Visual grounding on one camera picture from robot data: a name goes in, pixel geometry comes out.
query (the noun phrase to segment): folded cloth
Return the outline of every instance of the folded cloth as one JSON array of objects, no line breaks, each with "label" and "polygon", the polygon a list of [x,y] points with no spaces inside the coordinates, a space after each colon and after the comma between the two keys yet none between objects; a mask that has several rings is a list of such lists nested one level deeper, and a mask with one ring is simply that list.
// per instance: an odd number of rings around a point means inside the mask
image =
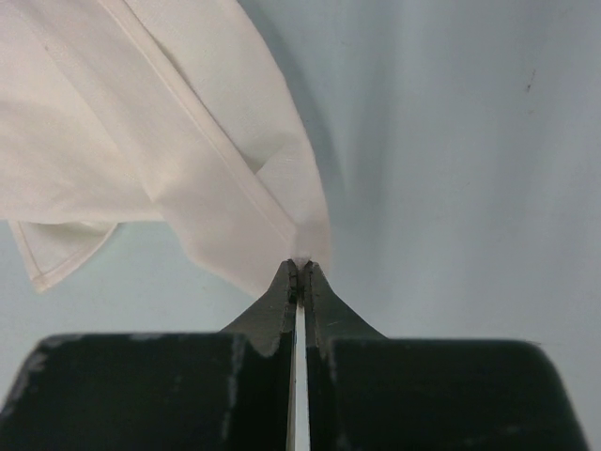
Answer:
[{"label": "folded cloth", "polygon": [[4,1],[0,64],[0,219],[37,289],[130,221],[252,295],[328,267],[314,153],[236,1]]}]

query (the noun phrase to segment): light blue surface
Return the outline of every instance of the light blue surface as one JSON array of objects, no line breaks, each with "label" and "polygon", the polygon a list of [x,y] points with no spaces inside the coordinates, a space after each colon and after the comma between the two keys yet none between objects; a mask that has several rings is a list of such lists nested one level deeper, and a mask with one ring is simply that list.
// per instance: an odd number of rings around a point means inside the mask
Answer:
[{"label": "light blue surface", "polygon": [[[314,144],[341,297],[387,335],[540,343],[601,448],[601,3],[240,2]],[[217,330],[250,302],[165,225],[42,296],[6,225],[0,255],[0,392],[47,334]]]}]

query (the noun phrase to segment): towel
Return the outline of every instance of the towel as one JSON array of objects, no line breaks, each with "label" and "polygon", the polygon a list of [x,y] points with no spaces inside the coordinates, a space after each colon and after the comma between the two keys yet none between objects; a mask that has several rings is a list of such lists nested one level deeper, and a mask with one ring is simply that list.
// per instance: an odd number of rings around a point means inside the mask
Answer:
[{"label": "towel", "polygon": [[314,152],[236,1],[4,1],[0,65],[0,219],[36,289],[131,221],[254,296],[287,258],[328,268]]}]

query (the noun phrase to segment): cloth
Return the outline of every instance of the cloth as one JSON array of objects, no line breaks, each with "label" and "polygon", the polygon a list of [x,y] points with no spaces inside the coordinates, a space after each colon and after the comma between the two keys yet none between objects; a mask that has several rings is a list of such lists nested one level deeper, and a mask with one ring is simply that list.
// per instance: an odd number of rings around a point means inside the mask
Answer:
[{"label": "cloth", "polygon": [[330,262],[315,156],[234,0],[0,3],[0,219],[39,290],[118,223],[166,221],[252,295]]}]

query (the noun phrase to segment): white cloth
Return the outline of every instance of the white cloth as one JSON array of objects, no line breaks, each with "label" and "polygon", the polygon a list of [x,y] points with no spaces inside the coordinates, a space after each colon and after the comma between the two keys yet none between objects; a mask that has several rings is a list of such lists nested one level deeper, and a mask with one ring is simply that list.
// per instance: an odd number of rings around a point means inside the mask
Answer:
[{"label": "white cloth", "polygon": [[128,221],[253,295],[289,257],[328,267],[315,156],[234,0],[0,2],[0,64],[0,219],[37,289]]}]

